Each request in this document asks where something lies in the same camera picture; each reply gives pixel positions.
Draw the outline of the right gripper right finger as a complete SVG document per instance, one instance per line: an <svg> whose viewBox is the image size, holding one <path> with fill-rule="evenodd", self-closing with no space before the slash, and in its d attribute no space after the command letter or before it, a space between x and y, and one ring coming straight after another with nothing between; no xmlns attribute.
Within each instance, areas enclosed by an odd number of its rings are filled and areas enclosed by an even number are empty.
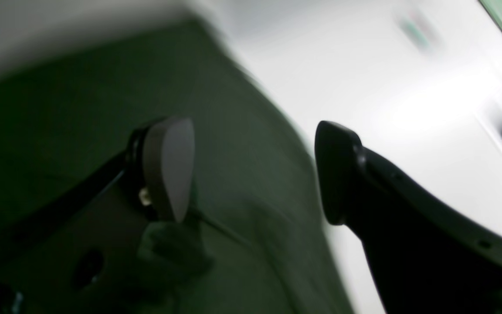
<svg viewBox="0 0 502 314"><path fill-rule="evenodd" d="M314 154L327 222L359 237L387 314L502 314L502 236L338 123L317 125Z"/></svg>

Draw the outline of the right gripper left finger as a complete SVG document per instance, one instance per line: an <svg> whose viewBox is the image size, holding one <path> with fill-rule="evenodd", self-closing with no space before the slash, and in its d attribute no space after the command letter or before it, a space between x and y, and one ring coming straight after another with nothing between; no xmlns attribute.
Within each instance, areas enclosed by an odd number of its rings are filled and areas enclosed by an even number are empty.
<svg viewBox="0 0 502 314"><path fill-rule="evenodd" d="M184 219L194 159L192 119L159 119L65 195L0 230L0 314L113 310L148 224Z"/></svg>

